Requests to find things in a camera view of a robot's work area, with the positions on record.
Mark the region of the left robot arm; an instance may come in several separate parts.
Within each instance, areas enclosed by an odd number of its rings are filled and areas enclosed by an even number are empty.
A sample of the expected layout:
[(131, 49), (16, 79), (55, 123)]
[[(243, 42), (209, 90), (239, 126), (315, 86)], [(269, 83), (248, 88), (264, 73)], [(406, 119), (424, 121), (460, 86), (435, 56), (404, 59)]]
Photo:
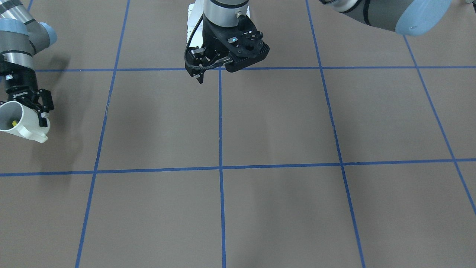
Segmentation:
[[(322, 0), (340, 14), (399, 35), (429, 32), (447, 13), (450, 0)], [(263, 61), (270, 47), (249, 15), (248, 0), (196, 0), (189, 5), (184, 67), (204, 82), (208, 70), (234, 73)]]

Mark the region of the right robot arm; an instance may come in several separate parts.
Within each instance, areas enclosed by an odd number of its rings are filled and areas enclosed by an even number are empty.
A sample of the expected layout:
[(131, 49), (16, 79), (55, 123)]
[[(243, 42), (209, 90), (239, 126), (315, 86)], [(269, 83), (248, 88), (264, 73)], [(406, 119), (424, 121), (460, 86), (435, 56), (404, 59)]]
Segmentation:
[(38, 22), (20, 0), (0, 5), (1, 78), (8, 101), (18, 101), (45, 121), (54, 109), (51, 92), (39, 88), (33, 57), (57, 41), (53, 27)]

